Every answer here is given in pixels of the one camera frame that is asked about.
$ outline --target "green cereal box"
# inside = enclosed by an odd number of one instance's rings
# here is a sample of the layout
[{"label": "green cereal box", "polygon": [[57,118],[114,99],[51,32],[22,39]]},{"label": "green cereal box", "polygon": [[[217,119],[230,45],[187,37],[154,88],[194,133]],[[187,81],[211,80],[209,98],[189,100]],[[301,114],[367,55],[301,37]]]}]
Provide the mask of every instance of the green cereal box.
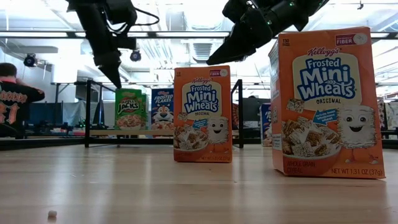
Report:
[{"label": "green cereal box", "polygon": [[118,89],[115,101],[115,129],[140,130],[146,126],[146,109],[141,90]]}]

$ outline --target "ceiling duct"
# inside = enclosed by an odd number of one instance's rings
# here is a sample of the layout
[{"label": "ceiling duct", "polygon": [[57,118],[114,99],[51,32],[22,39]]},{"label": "ceiling duct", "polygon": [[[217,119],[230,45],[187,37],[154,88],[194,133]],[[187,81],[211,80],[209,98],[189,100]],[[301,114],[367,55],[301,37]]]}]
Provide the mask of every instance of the ceiling duct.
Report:
[{"label": "ceiling duct", "polygon": [[[224,17],[220,13],[223,6],[214,6],[214,3],[209,4],[211,7],[200,10],[203,7],[203,2],[200,5],[187,6],[188,10],[184,13],[187,31],[221,31],[224,23]],[[208,60],[213,44],[205,40],[204,43],[192,43],[189,45],[192,53],[192,59],[197,63],[205,63]]]}]

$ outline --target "black robotic arm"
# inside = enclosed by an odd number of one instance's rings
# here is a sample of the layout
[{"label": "black robotic arm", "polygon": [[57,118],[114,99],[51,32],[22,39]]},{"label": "black robotic arm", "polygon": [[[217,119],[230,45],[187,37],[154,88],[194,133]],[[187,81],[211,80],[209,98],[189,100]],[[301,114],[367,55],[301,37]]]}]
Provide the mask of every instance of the black robotic arm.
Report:
[{"label": "black robotic arm", "polygon": [[[121,88],[119,76],[120,51],[118,48],[136,50],[136,38],[128,37],[136,24],[137,11],[131,0],[67,0],[68,11],[75,11],[93,49],[94,63]],[[223,15],[235,23],[231,33],[206,61],[208,65],[244,60],[271,38],[294,25],[301,31],[308,17],[316,13],[329,0],[229,0]],[[108,24],[123,26],[114,30]]]}]

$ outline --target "frosted flakes box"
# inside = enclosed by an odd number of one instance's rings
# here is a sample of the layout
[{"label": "frosted flakes box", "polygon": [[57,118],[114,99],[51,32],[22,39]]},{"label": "frosted flakes box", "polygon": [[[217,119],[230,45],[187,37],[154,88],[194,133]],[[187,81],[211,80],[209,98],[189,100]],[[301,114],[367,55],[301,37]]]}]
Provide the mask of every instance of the frosted flakes box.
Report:
[{"label": "frosted flakes box", "polygon": [[265,147],[272,146],[272,128],[271,128],[271,104],[263,103],[260,106],[260,133],[261,145]]},{"label": "frosted flakes box", "polygon": [[279,35],[269,54],[276,169],[385,178],[371,44],[367,27]]},{"label": "frosted flakes box", "polygon": [[231,162],[229,66],[176,68],[174,160]]},{"label": "frosted flakes box", "polygon": [[151,129],[170,130],[174,128],[174,89],[152,89]]},{"label": "frosted flakes box", "polygon": [[145,96],[141,90],[118,89],[115,97],[115,129],[145,129],[147,118]]}]

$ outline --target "mini wheat cartoon character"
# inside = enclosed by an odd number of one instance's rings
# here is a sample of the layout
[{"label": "mini wheat cartoon character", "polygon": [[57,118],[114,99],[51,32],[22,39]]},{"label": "mini wheat cartoon character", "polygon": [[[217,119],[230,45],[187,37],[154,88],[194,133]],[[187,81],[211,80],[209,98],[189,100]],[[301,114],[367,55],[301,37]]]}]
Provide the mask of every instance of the mini wheat cartoon character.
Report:
[{"label": "mini wheat cartoon character", "polygon": [[211,117],[207,121],[207,135],[209,144],[213,145],[212,152],[216,150],[216,144],[223,144],[228,141],[228,118]]},{"label": "mini wheat cartoon character", "polygon": [[[374,110],[364,105],[344,106],[338,109],[338,132],[342,145],[351,149],[351,158],[346,162],[355,162],[354,149],[366,149],[376,145],[376,127]],[[369,152],[370,163],[377,160]]]}]

